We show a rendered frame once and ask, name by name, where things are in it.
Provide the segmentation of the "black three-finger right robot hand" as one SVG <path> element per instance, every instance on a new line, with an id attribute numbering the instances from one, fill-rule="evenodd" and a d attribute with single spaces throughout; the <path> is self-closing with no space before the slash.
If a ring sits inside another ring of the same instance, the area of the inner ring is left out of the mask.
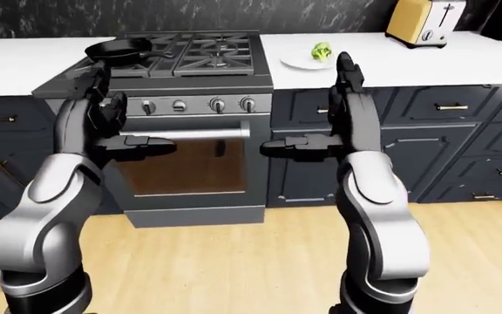
<path id="1" fill-rule="evenodd" d="M 336 82 L 329 89 L 330 135 L 310 133 L 262 143 L 262 156 L 318 162 L 345 159 L 359 151 L 380 151 L 380 122 L 374 99 L 363 89 L 363 73 L 351 56 L 341 52 L 336 59 Z"/>

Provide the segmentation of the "black three-finger left robot hand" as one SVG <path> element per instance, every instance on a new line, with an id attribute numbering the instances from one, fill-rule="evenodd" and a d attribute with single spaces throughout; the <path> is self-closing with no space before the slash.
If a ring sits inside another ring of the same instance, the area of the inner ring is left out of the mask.
<path id="1" fill-rule="evenodd" d="M 119 134 L 126 124 L 127 97 L 117 92 L 105 102 L 110 79 L 104 62 L 75 78 L 54 125 L 54 152 L 84 156 L 98 167 L 111 160 L 140 161 L 174 153 L 173 140 Z"/>

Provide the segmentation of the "white round plate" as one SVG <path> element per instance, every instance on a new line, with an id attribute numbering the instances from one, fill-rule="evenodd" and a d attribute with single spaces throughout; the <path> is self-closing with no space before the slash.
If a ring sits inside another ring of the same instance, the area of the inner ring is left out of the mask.
<path id="1" fill-rule="evenodd" d="M 280 61 L 299 70 L 325 70 L 336 67 L 336 57 L 334 53 L 326 54 L 305 49 L 283 54 Z"/>

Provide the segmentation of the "grey stainless steel range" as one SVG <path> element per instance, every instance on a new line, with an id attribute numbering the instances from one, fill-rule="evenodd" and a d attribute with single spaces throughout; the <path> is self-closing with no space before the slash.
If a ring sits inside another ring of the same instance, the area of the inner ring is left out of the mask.
<path id="1" fill-rule="evenodd" d="M 114 161 L 105 168 L 105 184 L 134 227 L 178 227 L 258 223 L 264 219 L 268 159 L 259 147 L 270 139 L 273 83 L 258 31 L 138 31 L 127 38 L 193 33 L 247 33 L 254 75 L 214 75 L 170 78 L 114 78 L 109 88 L 124 92 L 127 120 L 122 132 L 200 130 L 250 124 L 250 138 L 175 140 L 173 154 L 142 161 Z M 254 113 L 239 102 L 251 96 Z M 208 104 L 225 101 L 222 114 Z M 172 103 L 185 101 L 185 112 Z M 143 101 L 156 111 L 146 115 Z"/>

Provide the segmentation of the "yellow and silver toaster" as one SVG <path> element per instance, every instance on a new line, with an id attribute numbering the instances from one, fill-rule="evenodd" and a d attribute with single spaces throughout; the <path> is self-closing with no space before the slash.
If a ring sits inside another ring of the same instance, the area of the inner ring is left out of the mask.
<path id="1" fill-rule="evenodd" d="M 442 49 L 465 6 L 465 0 L 398 0 L 384 35 L 408 49 Z"/>

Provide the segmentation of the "black cast iron pan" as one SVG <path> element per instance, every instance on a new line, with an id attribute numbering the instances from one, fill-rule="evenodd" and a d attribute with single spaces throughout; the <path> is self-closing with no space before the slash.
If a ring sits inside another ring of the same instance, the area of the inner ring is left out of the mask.
<path id="1" fill-rule="evenodd" d="M 105 62 L 109 66 L 135 65 L 150 57 L 175 59 L 170 51 L 154 51 L 146 38 L 122 38 L 94 44 L 85 49 L 92 62 Z"/>

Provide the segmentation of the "black stove burner grate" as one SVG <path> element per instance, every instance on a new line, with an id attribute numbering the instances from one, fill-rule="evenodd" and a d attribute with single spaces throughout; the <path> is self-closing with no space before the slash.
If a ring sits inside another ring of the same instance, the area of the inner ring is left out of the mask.
<path id="1" fill-rule="evenodd" d="M 254 75 L 251 41 L 247 33 L 184 34 L 176 77 Z"/>
<path id="2" fill-rule="evenodd" d="M 177 65 L 184 44 L 179 44 L 182 35 L 173 34 L 165 36 L 146 37 L 153 44 L 154 51 L 170 51 L 176 55 L 175 59 L 163 59 L 150 57 L 135 65 L 109 66 L 114 78 L 174 78 L 173 70 Z M 78 64 L 74 65 L 65 73 L 69 79 L 78 78 L 83 72 L 96 62 L 92 62 L 88 57 Z"/>

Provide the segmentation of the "green broccoli floret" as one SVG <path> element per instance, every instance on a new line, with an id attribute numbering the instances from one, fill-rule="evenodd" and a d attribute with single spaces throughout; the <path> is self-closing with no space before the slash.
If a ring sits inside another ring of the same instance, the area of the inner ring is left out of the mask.
<path id="1" fill-rule="evenodd" d="M 311 50 L 311 57 L 320 62 L 324 62 L 332 56 L 331 46 L 327 42 L 315 44 Z"/>

